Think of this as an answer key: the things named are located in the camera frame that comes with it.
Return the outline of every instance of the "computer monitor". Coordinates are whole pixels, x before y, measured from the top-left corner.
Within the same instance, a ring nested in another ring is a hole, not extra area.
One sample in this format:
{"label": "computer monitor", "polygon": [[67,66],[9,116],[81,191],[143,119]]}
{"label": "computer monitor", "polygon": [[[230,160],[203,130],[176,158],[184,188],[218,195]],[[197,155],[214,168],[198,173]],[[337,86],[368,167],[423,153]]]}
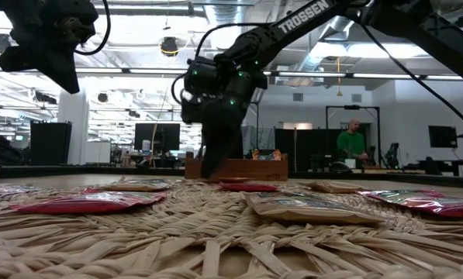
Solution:
{"label": "computer monitor", "polygon": [[[155,124],[137,123],[135,125],[135,150],[141,150],[144,140],[152,140]],[[154,137],[155,150],[179,150],[179,124],[157,124]]]}
{"label": "computer monitor", "polygon": [[455,127],[429,126],[430,145],[433,148],[457,148]]}

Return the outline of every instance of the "man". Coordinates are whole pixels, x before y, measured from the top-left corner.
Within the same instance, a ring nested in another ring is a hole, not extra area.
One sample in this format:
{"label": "man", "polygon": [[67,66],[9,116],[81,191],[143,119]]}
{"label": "man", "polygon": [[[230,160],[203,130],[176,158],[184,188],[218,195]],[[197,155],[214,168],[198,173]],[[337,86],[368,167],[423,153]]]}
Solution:
{"label": "man", "polygon": [[347,131],[338,135],[337,147],[348,159],[367,160],[365,152],[364,137],[357,133],[361,122],[352,119],[348,124]]}

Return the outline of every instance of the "ceiling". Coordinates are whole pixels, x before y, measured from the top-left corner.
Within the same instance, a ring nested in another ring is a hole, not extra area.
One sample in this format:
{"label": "ceiling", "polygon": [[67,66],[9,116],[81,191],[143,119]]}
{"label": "ceiling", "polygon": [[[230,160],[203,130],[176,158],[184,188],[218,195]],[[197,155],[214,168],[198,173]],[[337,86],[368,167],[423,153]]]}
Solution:
{"label": "ceiling", "polygon": [[[86,50],[93,50],[102,41],[106,30],[106,18],[102,15],[102,2],[92,0],[98,7],[101,15],[95,22],[97,34],[84,46]],[[77,67],[94,68],[186,68],[188,58],[195,56],[195,48],[204,32],[223,22],[274,22],[286,15],[290,10],[296,10],[306,2],[296,0],[205,0],[181,3],[169,0],[167,2],[154,1],[109,1],[112,12],[112,31],[109,41],[104,49],[94,56],[81,56],[75,54]],[[463,14],[463,0],[433,1],[434,6],[443,15],[457,17]],[[0,13],[0,33],[9,33],[12,25],[5,15]],[[213,57],[220,52],[220,48],[228,47],[234,38],[243,32],[240,29],[227,29],[210,36],[203,44],[203,55]],[[399,46],[409,45],[409,42],[395,37],[386,36],[374,31],[376,37],[383,44],[390,46],[398,43]],[[160,52],[160,43],[165,37],[177,38],[179,53],[176,57],[166,57]],[[309,57],[319,60],[316,71],[341,71],[354,73],[381,73],[400,74],[401,71],[388,58],[372,58],[369,54],[355,54],[351,48],[373,47],[369,45],[370,39],[362,28],[353,25],[347,39],[344,41],[328,41],[315,44],[312,33],[296,40],[286,47],[269,65],[271,69],[301,71],[302,64]],[[344,53],[333,55],[333,51],[343,47]],[[415,74],[453,74],[445,66],[438,63],[426,53],[418,57],[400,59]],[[95,76],[80,77],[80,84],[87,88],[88,98],[91,102],[90,128],[92,137],[99,135],[118,135],[118,122],[123,121],[179,121],[180,108],[170,95],[168,89],[173,77],[144,77],[109,74],[96,74]],[[326,78],[323,82],[306,81],[305,78],[289,78],[286,81],[271,81],[274,84],[289,84],[291,86],[331,86],[337,84],[336,78]],[[365,86],[367,90],[379,86],[381,81],[347,79],[343,85]],[[36,100],[36,93],[45,94],[57,101],[60,88],[49,78],[40,73],[20,74],[3,73],[0,71],[0,106],[20,107],[22,109],[0,109],[0,122],[14,123],[11,129],[29,130],[26,122],[31,119],[54,120],[57,116],[57,106],[46,105],[50,109],[30,109],[42,107],[43,102]],[[100,102],[98,94],[109,96],[107,102]],[[116,108],[131,108],[139,110],[140,117],[129,116],[128,112],[113,111]],[[96,126],[101,123],[109,124],[111,133],[97,133]],[[10,129],[9,126],[0,126],[0,129]],[[132,135],[132,127],[124,126],[123,135]],[[195,127],[190,133],[198,132]],[[119,138],[118,136],[105,136],[105,138]]]}

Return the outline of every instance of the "column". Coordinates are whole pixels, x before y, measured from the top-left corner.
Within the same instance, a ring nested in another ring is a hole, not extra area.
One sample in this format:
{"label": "column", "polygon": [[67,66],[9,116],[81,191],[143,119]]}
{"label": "column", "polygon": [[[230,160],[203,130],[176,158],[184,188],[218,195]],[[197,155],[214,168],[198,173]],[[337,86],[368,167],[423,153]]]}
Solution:
{"label": "column", "polygon": [[71,122],[68,164],[86,163],[86,142],[88,141],[88,117],[90,106],[85,87],[76,94],[60,90],[58,122]]}

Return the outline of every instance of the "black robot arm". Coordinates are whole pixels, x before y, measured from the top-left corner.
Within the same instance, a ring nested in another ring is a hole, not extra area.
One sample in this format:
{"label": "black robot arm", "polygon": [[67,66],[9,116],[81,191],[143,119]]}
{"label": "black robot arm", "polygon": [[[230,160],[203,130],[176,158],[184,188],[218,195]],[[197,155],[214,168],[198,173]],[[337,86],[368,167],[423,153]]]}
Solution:
{"label": "black robot arm", "polygon": [[429,0],[374,0],[368,7],[367,2],[354,3],[312,1],[278,22],[242,34],[213,60],[196,57],[188,62],[185,90],[193,98],[181,100],[181,116],[188,123],[200,122],[206,131],[203,177],[226,157],[255,89],[267,88],[261,69],[284,47],[334,16],[406,38],[463,77],[463,31],[434,12]]}

